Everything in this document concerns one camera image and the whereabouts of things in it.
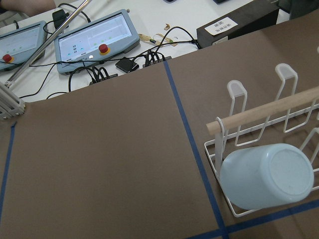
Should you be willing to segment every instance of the blue tape line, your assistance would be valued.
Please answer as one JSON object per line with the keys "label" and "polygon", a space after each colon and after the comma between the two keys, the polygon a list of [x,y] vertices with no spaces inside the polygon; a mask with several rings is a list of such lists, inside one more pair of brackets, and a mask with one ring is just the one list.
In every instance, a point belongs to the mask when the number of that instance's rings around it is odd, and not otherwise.
{"label": "blue tape line", "polygon": [[209,184],[209,181],[208,181],[207,174],[205,172],[205,168],[204,168],[203,162],[201,161],[201,158],[200,158],[200,155],[199,155],[199,152],[198,152],[198,149],[197,149],[193,134],[192,134],[190,126],[188,124],[188,120],[187,120],[184,108],[182,106],[181,100],[179,98],[179,95],[178,95],[178,92],[177,92],[177,88],[176,88],[175,82],[173,80],[170,68],[169,68],[168,63],[166,61],[164,61],[163,63],[164,63],[165,69],[166,69],[166,74],[167,74],[167,77],[168,77],[168,80],[169,80],[169,83],[170,83],[170,87],[171,87],[171,89],[173,91],[173,94],[174,94],[174,97],[175,97],[175,101],[176,101],[180,116],[182,118],[185,130],[186,130],[186,133],[187,133],[187,136],[188,136],[188,140],[189,140],[191,149],[193,151],[193,154],[194,154],[194,157],[195,157],[195,160],[196,160],[196,163],[197,163],[201,178],[203,180],[205,189],[207,191],[210,204],[211,204],[212,209],[214,211],[214,215],[215,215],[217,224],[218,224],[218,226],[220,228],[220,232],[221,233],[220,233],[219,236],[222,236],[224,239],[227,239],[227,238],[229,238],[228,232],[227,232],[226,226],[224,224],[223,218],[221,216],[220,210],[218,208],[216,199],[214,197],[214,193],[213,193],[213,191],[212,191],[212,189],[210,187],[210,184]]}
{"label": "blue tape line", "polygon": [[1,184],[1,191],[0,191],[0,223],[1,223],[3,202],[4,202],[5,186],[6,186],[6,181],[7,181],[7,178],[8,178],[10,158],[11,158],[12,146],[13,146],[13,140],[14,140],[15,125],[16,125],[16,122],[11,126],[10,142],[9,142],[8,152],[7,152],[7,155],[6,155],[3,179],[2,179],[2,184]]}
{"label": "blue tape line", "polygon": [[309,202],[309,203],[304,203],[304,204],[301,204],[301,205],[298,205],[298,206],[295,206],[292,208],[281,210],[279,212],[275,212],[275,213],[268,214],[268,215],[265,215],[265,216],[262,216],[259,218],[254,218],[254,219],[242,222],[242,223],[228,226],[227,230],[229,233],[234,233],[234,232],[237,232],[237,231],[240,231],[243,229],[258,226],[258,225],[268,223],[268,222],[271,222],[274,220],[278,220],[278,219],[281,219],[281,218],[284,218],[287,216],[291,216],[291,215],[294,215],[297,213],[302,213],[302,212],[305,212],[305,211],[308,211],[308,210],[311,210],[311,209],[314,209],[317,207],[319,207],[319,200],[314,200],[314,201]]}
{"label": "blue tape line", "polygon": [[211,238],[216,238],[216,237],[220,237],[221,236],[221,231],[220,229],[211,231],[211,232],[207,232],[207,233],[203,233],[203,234],[199,234],[193,237],[190,237],[188,239],[211,239]]}

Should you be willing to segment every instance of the black charger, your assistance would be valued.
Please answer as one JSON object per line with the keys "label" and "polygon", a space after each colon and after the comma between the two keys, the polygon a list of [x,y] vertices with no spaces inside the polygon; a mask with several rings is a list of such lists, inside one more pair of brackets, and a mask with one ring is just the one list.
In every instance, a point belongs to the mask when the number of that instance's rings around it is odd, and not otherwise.
{"label": "black charger", "polygon": [[58,29],[59,26],[61,26],[66,18],[69,16],[70,14],[67,12],[65,13],[64,10],[59,10],[59,11],[55,11],[54,13],[52,13],[52,18],[53,18],[53,23],[54,23],[54,27],[55,29]]}

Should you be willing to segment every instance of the wooden dowel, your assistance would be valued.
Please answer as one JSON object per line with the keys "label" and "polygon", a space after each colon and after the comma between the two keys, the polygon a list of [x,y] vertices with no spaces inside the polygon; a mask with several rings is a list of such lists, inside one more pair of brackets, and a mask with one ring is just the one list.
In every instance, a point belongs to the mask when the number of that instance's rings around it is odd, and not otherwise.
{"label": "wooden dowel", "polygon": [[[231,129],[240,125],[260,120],[267,116],[271,116],[290,108],[298,107],[303,104],[310,103],[319,98],[319,86],[297,93],[292,96],[282,98],[268,104],[258,106],[256,108],[238,113],[233,116],[226,117],[222,120],[225,129]],[[217,121],[206,124],[210,135],[221,132],[220,125]]]}

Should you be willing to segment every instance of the tablet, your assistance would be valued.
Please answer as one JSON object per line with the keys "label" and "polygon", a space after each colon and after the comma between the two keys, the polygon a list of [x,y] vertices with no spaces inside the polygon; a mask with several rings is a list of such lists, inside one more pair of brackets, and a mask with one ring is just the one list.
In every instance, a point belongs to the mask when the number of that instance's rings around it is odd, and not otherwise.
{"label": "tablet", "polygon": [[46,40],[43,27],[45,21],[40,21],[0,36],[0,71],[11,70],[29,59]]}
{"label": "tablet", "polygon": [[140,42],[126,10],[100,18],[55,39],[57,70],[70,74],[78,67],[100,64],[119,53],[126,53]]}

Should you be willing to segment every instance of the screen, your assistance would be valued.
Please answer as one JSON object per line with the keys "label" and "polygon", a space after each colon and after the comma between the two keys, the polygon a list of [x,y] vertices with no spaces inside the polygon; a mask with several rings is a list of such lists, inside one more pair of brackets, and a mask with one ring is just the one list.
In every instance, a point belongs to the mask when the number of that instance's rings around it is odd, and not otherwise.
{"label": "screen", "polygon": [[118,14],[59,39],[61,61],[71,61],[132,35],[124,16]]}
{"label": "screen", "polygon": [[0,38],[0,56],[14,56],[37,47],[39,30],[40,26],[36,25]]}

